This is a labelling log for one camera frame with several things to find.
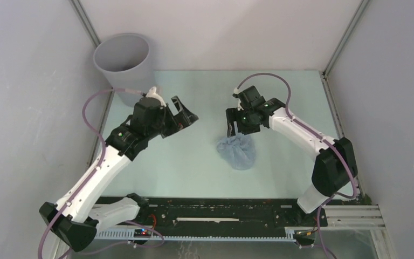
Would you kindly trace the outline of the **blue translucent trash bag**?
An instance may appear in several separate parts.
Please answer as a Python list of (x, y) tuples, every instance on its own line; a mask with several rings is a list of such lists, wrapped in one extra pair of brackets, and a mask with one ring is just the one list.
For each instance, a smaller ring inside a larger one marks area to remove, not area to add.
[(220, 139), (216, 143), (216, 150), (219, 156), (235, 170), (251, 169), (256, 161), (254, 141), (251, 136), (242, 133)]

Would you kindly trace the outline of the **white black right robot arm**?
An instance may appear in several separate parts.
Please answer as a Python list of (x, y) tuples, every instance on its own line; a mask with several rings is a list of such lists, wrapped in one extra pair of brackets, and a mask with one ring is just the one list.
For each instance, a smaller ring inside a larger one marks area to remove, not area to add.
[(233, 97), (238, 105), (226, 109), (228, 137), (258, 133), (266, 127), (287, 137), (314, 161), (311, 184), (292, 210), (296, 224), (307, 225), (314, 217), (313, 211), (345, 185), (354, 183), (356, 160), (350, 140), (321, 133), (292, 113), (286, 103), (277, 98), (265, 100), (255, 86), (242, 91), (235, 88)]

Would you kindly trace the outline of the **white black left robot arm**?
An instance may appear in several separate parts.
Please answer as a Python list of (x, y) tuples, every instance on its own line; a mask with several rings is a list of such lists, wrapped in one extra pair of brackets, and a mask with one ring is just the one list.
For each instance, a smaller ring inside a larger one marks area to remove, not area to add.
[(173, 114), (161, 97), (147, 94), (132, 114), (103, 140), (102, 151), (81, 179), (56, 203), (44, 202), (39, 213), (52, 232), (70, 251), (87, 248), (96, 234), (115, 224), (131, 220), (144, 224), (149, 217), (146, 202), (130, 194), (101, 209), (93, 209), (111, 181), (148, 147), (157, 136), (169, 137), (195, 123), (199, 117), (190, 112), (177, 96), (171, 98), (177, 108)]

